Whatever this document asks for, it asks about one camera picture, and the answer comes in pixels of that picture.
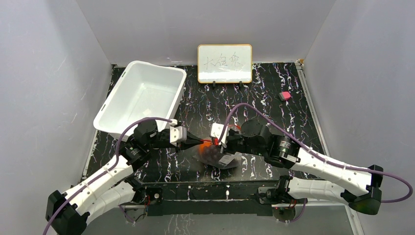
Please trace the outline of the orange toy fruit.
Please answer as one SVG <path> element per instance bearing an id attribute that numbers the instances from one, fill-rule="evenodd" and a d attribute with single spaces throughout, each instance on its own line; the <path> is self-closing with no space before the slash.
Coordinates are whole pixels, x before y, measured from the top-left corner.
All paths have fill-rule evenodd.
<path id="1" fill-rule="evenodd" d="M 207 142 L 204 143 L 204 144 L 199 145 L 199 147 L 198 147 L 198 153 L 200 155 L 202 155 L 202 154 L 208 152 L 210 146 L 211 146 L 211 144 L 210 143 L 207 143 Z"/>

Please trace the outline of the clear zip top bag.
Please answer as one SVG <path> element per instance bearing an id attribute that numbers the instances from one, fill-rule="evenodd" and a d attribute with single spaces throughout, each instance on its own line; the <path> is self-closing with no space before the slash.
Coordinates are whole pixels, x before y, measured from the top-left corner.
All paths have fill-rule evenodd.
<path id="1" fill-rule="evenodd" d="M 240 166 L 241 156 L 225 153 L 222 146 L 203 140 L 203 143 L 191 148 L 191 157 L 199 162 L 218 169 L 230 169 Z"/>

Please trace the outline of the dark red grape bunch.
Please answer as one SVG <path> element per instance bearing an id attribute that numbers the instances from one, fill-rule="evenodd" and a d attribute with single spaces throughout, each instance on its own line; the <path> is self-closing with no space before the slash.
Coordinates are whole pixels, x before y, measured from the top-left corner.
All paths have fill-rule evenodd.
<path id="1" fill-rule="evenodd" d="M 206 164 L 216 164 L 221 160 L 223 154 L 220 152 L 220 148 L 211 145 L 208 152 L 202 154 L 201 157 Z"/>

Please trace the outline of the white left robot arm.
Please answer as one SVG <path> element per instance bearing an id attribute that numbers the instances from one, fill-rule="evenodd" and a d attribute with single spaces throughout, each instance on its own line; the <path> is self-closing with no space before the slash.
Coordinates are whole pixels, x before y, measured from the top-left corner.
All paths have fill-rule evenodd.
<path id="1" fill-rule="evenodd" d="M 146 190 L 134 185 L 134 172 L 148 162 L 159 149 L 185 150 L 204 143 L 175 119 L 145 117 L 130 124 L 117 141 L 115 155 L 93 175 L 64 192 L 51 193 L 47 200 L 47 225 L 59 235 L 80 235 L 97 217 L 123 203 L 142 203 Z"/>

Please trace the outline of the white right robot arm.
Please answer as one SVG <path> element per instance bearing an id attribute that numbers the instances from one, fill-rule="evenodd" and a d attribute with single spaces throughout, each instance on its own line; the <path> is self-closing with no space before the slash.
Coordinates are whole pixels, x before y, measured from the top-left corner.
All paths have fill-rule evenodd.
<path id="1" fill-rule="evenodd" d="M 333 161 L 296 143 L 287 135 L 272 134 L 267 126 L 256 120 L 243 123 L 239 131 L 222 131 L 218 140 L 225 153 L 262 156 L 271 166 L 318 177 L 317 180 L 307 180 L 281 176 L 276 188 L 259 192 L 265 203 L 313 198 L 342 203 L 363 214 L 376 215 L 379 212 L 383 177 L 370 172 L 379 169 L 377 165 L 364 168 Z"/>

